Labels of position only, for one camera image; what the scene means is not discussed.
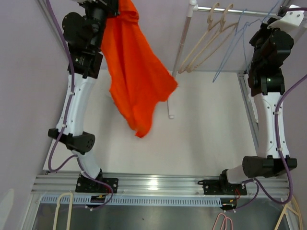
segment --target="plastic hanger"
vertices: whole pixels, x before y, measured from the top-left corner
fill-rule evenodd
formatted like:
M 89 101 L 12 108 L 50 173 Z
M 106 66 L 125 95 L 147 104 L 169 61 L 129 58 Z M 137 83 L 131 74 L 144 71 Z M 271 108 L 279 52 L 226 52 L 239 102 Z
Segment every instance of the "plastic hanger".
M 280 223 L 282 222 L 283 216 L 284 215 L 288 215 L 289 214 L 289 212 L 288 212 L 289 210 L 298 217 L 299 229 L 303 230 L 302 214 L 301 214 L 301 211 L 299 209 L 298 203 L 297 203 L 297 201 L 296 201 L 296 199 L 294 197 L 292 198 L 291 202 L 289 202 L 288 204 L 284 205 L 282 213 L 279 216 L 279 219 L 277 221 L 277 224 L 276 224 L 274 230 L 278 230 L 278 228 L 280 226 Z
M 179 68 L 179 73 L 184 72 L 185 70 L 187 72 L 192 72 L 194 71 L 198 66 L 200 66 L 203 62 L 205 62 L 213 53 L 215 53 L 218 48 L 220 48 L 225 41 L 230 37 L 230 35 L 235 31 L 235 29 L 238 26 L 238 22 L 237 23 L 232 23 L 228 26 L 225 27 L 225 23 L 226 23 L 226 14 L 228 12 L 229 9 L 233 8 L 233 4 L 229 4 L 224 12 L 223 15 L 221 17 L 221 19 L 216 22 L 213 26 L 213 20 L 212 20 L 212 14 L 214 12 L 214 9 L 216 8 L 216 6 L 219 6 L 219 3 L 214 4 L 214 6 L 211 8 L 210 10 L 210 14 L 208 16 L 207 22 L 208 22 L 208 29 L 205 32 L 205 34 L 201 37 L 201 39 L 198 41 L 198 43 L 195 45 L 195 47 L 192 49 L 192 51 L 188 54 L 188 56 L 186 57 L 186 59 L 183 61 L 183 63 L 181 64 L 181 67 Z M 205 39 L 205 37 L 207 36 L 208 32 L 211 31 L 216 25 L 220 25 L 219 30 L 216 30 L 216 32 L 214 33 L 214 35 L 211 37 L 211 39 L 208 41 L 208 43 L 200 50 L 200 52 L 193 58 L 193 60 L 184 68 L 185 63 L 187 62 L 187 60 L 190 58 L 190 56 L 192 55 L 192 53 L 196 50 L 196 48 L 199 46 L 199 44 Z M 229 28 L 232 27 L 232 30 L 230 31 L 230 33 L 224 38 L 224 40 L 211 52 L 209 53 L 209 55 L 207 55 L 200 63 L 198 63 L 197 65 L 193 66 L 194 62 L 203 54 L 203 52 L 206 50 L 206 48 L 208 48 L 208 46 L 219 36 L 221 35 L 223 32 L 225 32 L 226 30 L 228 30 Z
M 184 68 L 184 65 L 186 64 L 187 60 L 190 58 L 190 56 L 193 54 L 193 52 L 196 50 L 196 48 L 200 45 L 200 43 L 207 37 L 208 33 L 214 28 L 216 27 L 217 25 L 219 25 L 221 23 L 221 20 L 218 20 L 217 22 L 215 22 L 213 25 L 213 19 L 212 19 L 212 15 L 213 15 L 213 12 L 214 12 L 214 9 L 216 7 L 219 7 L 220 6 L 220 3 L 215 3 L 210 12 L 209 12 L 209 15 L 208 15 L 208 18 L 207 18 L 207 23 L 208 23 L 208 27 L 207 27 L 207 31 L 203 34 L 203 36 L 200 38 L 200 40 L 198 41 L 198 43 L 194 46 L 194 48 L 191 50 L 191 52 L 187 55 L 186 59 L 182 62 L 179 70 L 178 70 L 178 73 L 182 73 L 184 72 L 185 70 L 187 70 L 188 66 Z
M 232 223 L 232 219 L 229 218 L 229 217 L 227 217 L 224 213 L 220 213 L 219 215 L 217 215 L 212 230 L 215 230 L 217 221 L 218 221 L 218 219 L 219 219 L 220 216 L 223 216 L 223 217 L 224 217 L 224 219 L 223 219 L 223 221 L 222 221 L 222 225 L 221 225 L 220 230 L 227 230 L 227 220 L 230 221 L 230 230 L 233 230 L 233 229 L 234 229 L 234 226 L 233 226 L 233 223 Z
M 52 230 L 56 230 L 57 229 L 57 222 L 58 222 L 58 215 L 59 215 L 59 207 L 60 207 L 60 201 L 62 199 L 62 197 L 64 196 L 70 196 L 70 200 L 69 200 L 69 209 L 68 209 L 68 216 L 67 216 L 67 224 L 66 224 L 66 230 L 70 230 L 71 228 L 71 211 L 72 211 L 72 202 L 73 202 L 73 193 L 69 192 L 69 193 L 62 193 L 61 195 L 59 195 L 58 200 L 57 200 L 57 207 L 56 207 L 56 212 L 54 214 L 54 220 L 53 220 L 53 228 Z

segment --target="orange cloth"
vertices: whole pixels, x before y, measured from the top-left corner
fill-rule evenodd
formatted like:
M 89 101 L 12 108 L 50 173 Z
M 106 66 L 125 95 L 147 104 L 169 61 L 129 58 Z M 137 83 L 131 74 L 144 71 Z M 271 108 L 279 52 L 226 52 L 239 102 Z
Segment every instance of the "orange cloth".
M 112 77 L 115 104 L 142 138 L 151 128 L 156 104 L 168 99 L 177 82 L 150 49 L 131 0 L 119 0 L 119 12 L 106 22 L 101 50 Z

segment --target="white table surface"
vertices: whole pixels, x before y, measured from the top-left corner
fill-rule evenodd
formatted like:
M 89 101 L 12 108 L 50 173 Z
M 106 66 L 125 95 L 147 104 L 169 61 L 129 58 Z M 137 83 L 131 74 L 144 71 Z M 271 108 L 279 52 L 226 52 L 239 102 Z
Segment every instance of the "white table surface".
M 144 138 L 130 130 L 109 96 L 110 76 L 100 71 L 91 93 L 84 130 L 96 137 L 94 152 L 104 172 L 215 176 L 256 155 L 235 73 L 193 72 L 177 75 L 175 119 L 159 103 Z M 58 167 L 71 152 L 58 144 L 52 159 Z M 80 171 L 75 159 L 62 169 Z

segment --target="pink hanger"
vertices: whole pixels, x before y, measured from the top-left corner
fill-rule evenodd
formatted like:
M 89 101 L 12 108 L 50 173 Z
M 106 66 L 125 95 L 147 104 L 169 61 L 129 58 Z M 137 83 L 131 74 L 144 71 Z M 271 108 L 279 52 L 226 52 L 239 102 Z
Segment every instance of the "pink hanger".
M 224 216 L 224 219 L 223 219 L 223 222 L 222 222 L 220 230 L 222 230 L 222 229 L 227 230 L 227 220 L 230 220 L 230 230 L 233 230 L 234 226 L 233 226 L 233 223 L 232 223 L 232 219 L 227 217 L 224 213 L 220 213 L 219 215 L 217 215 L 212 230 L 215 229 L 216 223 L 217 223 L 217 221 L 218 221 L 220 216 Z

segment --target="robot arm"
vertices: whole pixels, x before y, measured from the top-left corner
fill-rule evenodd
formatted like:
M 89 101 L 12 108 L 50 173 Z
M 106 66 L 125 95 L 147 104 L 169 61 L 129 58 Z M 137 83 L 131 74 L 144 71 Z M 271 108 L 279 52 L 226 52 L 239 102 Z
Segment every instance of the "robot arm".
M 275 109 L 285 92 L 280 69 L 294 45 L 287 32 L 297 28 L 303 20 L 303 11 L 286 13 L 280 20 L 270 18 L 250 40 L 254 47 L 248 85 L 257 108 L 259 146 L 257 156 L 246 156 L 242 165 L 226 171 L 231 184 L 241 183 L 258 176 L 272 177 L 284 174 L 285 168 L 278 153 L 275 135 Z M 296 159 L 290 158 L 283 128 L 283 104 L 278 113 L 281 150 L 290 170 L 296 168 Z
M 100 46 L 106 21 L 109 17 L 119 15 L 118 0 L 75 1 L 85 8 L 86 16 L 82 17 L 71 12 L 62 22 L 64 38 L 68 43 L 75 74 L 72 74 L 71 67 L 68 67 L 69 83 L 63 111 L 56 128 L 50 129 L 48 136 L 57 139 L 60 135 L 59 141 L 79 157 L 79 162 L 87 174 L 98 179 L 99 174 L 102 178 L 102 171 L 96 164 L 92 150 L 95 136 L 84 132 L 83 121 L 103 58 Z M 74 82 L 73 93 L 71 92 L 72 82 Z

